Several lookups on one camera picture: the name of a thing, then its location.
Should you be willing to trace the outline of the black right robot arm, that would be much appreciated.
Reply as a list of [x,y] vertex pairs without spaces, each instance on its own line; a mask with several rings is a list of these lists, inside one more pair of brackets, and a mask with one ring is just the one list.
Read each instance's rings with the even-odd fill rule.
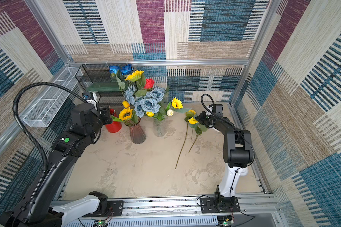
[[248,174],[248,167],[255,160],[251,133],[237,128],[227,117],[224,117],[223,105],[216,104],[211,95],[202,94],[201,104],[205,111],[196,117],[199,126],[213,128],[224,136],[225,172],[214,192],[214,201],[208,203],[209,209],[217,212],[239,212],[240,206],[235,196],[237,184],[240,177]]

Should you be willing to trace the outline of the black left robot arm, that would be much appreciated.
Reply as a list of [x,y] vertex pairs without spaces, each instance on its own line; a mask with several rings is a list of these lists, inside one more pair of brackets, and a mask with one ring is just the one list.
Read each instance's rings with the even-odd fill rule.
[[[82,104],[71,110],[68,130],[58,135],[46,154],[36,138],[24,126],[18,112],[20,98],[24,93],[38,86],[50,86],[73,94]],[[68,223],[90,213],[106,213],[107,196],[92,192],[83,199],[60,206],[51,207],[61,183],[82,156],[85,149],[95,144],[101,135],[101,128],[112,122],[108,108],[100,108],[76,94],[72,90],[50,82],[32,83],[22,88],[14,98],[12,111],[14,119],[24,134],[33,142],[43,160],[39,177],[12,211],[0,216],[0,224],[5,227],[64,227]]]

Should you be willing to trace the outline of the small yellow sunflower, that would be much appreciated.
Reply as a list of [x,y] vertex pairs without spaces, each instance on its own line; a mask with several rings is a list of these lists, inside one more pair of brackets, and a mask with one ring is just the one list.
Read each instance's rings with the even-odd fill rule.
[[176,98],[176,97],[174,97],[172,99],[171,106],[172,106],[173,109],[182,109],[183,108],[182,102],[178,98]]

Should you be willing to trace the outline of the yellow sunflower bouquet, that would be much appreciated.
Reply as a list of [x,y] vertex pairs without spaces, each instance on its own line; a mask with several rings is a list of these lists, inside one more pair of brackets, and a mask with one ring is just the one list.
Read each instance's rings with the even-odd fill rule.
[[198,137],[203,133],[207,131],[207,127],[202,125],[201,123],[199,123],[194,117],[191,117],[188,119],[188,123],[190,124],[190,127],[193,129],[193,131],[196,134],[195,140],[193,142],[193,144],[191,145],[190,149],[188,152],[190,152],[192,150],[192,148],[194,147],[195,143],[198,140]]

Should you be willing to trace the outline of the large yellow sunflower stem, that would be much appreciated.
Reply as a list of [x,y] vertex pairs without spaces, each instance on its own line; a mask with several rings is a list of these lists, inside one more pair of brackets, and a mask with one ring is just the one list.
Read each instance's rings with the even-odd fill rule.
[[186,122],[186,133],[185,133],[185,136],[184,136],[184,141],[183,141],[183,144],[182,144],[182,147],[181,147],[181,150],[180,150],[180,153],[178,155],[178,158],[177,158],[177,162],[176,162],[176,166],[175,166],[175,169],[177,169],[177,166],[178,166],[178,163],[179,163],[179,160],[180,160],[180,157],[181,157],[181,154],[182,154],[182,151],[183,151],[183,148],[185,146],[185,143],[186,143],[186,140],[187,140],[187,134],[188,134],[188,125],[189,125],[189,119],[193,118],[195,115],[196,115],[196,111],[195,110],[192,110],[190,109],[189,111],[187,111],[185,113],[186,117],[185,117],[185,122]]

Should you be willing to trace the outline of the tall yellow sunflower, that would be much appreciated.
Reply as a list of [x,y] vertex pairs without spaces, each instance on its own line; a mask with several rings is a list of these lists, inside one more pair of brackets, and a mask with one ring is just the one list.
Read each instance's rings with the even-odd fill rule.
[[132,74],[127,75],[125,81],[135,84],[138,89],[144,89],[146,84],[144,71],[135,71]]

